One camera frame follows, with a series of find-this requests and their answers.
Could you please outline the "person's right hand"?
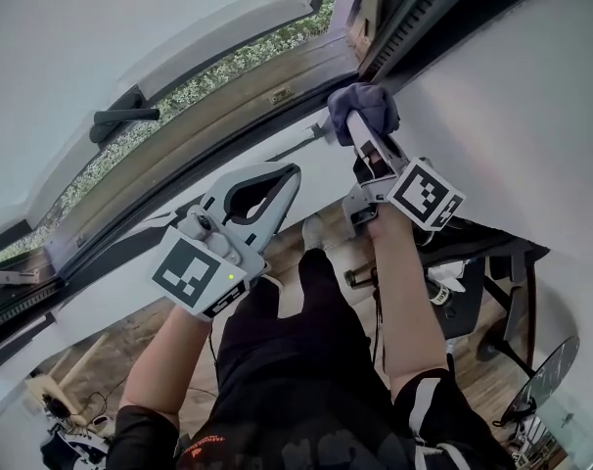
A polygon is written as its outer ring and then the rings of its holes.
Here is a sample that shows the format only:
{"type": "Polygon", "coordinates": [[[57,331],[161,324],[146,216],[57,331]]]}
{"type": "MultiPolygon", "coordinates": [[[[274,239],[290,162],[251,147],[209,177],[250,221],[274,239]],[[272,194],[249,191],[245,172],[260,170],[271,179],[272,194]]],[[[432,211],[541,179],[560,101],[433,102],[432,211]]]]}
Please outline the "person's right hand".
{"type": "Polygon", "coordinates": [[[378,151],[372,151],[366,157],[367,166],[374,179],[384,177],[389,174],[389,167],[378,151]]]}

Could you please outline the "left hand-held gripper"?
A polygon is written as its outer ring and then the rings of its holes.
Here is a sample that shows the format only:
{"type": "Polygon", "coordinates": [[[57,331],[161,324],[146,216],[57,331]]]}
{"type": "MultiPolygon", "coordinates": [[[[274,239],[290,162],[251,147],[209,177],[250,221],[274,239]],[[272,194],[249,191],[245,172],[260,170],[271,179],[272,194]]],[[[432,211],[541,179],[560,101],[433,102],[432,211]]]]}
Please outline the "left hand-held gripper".
{"type": "Polygon", "coordinates": [[[300,167],[279,162],[223,174],[202,206],[164,233],[151,265],[161,296],[198,319],[213,319],[262,274],[261,253],[282,225],[301,181],[300,167]],[[227,226],[218,219],[227,219],[227,226]]]}

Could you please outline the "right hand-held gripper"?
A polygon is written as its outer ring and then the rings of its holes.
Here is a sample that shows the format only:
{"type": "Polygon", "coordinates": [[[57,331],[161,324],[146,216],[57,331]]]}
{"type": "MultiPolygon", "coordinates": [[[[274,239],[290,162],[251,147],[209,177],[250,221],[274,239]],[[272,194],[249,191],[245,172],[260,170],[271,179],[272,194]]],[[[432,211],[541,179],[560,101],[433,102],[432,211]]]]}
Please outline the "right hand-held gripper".
{"type": "Polygon", "coordinates": [[[351,111],[346,119],[353,146],[367,165],[366,157],[378,151],[389,167],[389,173],[354,185],[342,200],[342,210],[351,234],[378,215],[378,206],[391,204],[424,231],[438,232],[444,228],[466,196],[431,168],[415,158],[401,167],[408,158],[391,136],[375,134],[364,118],[351,111]]]}

